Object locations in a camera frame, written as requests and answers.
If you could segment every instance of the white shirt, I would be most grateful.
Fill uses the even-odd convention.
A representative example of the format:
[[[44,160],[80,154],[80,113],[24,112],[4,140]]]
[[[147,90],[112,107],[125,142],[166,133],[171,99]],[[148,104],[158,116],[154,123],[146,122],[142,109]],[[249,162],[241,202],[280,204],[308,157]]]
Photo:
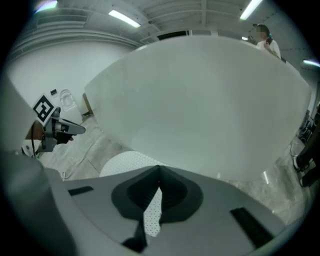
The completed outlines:
[[[265,44],[265,41],[258,42],[256,47],[262,51],[268,52],[267,49],[265,48],[264,44]],[[279,49],[279,46],[275,40],[272,40],[272,42],[270,43],[270,50],[275,52],[276,55],[281,59],[280,49]]]

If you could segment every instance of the person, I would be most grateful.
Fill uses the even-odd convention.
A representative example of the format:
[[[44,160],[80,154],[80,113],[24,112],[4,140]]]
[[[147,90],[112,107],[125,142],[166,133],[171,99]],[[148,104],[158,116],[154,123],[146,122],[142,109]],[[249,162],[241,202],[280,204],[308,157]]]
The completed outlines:
[[[320,102],[317,105],[316,115],[320,116]],[[319,120],[315,119],[312,126],[314,131],[311,138],[308,140],[304,149],[298,156],[293,157],[293,166],[298,171],[304,171],[309,167],[309,162],[313,159],[315,167],[310,169],[299,181],[302,187],[310,187],[320,179],[320,124]]]
[[[264,24],[256,25],[256,31],[260,37],[260,42],[256,47],[262,51],[267,51],[281,60],[280,49],[277,42],[272,38],[268,27]]]

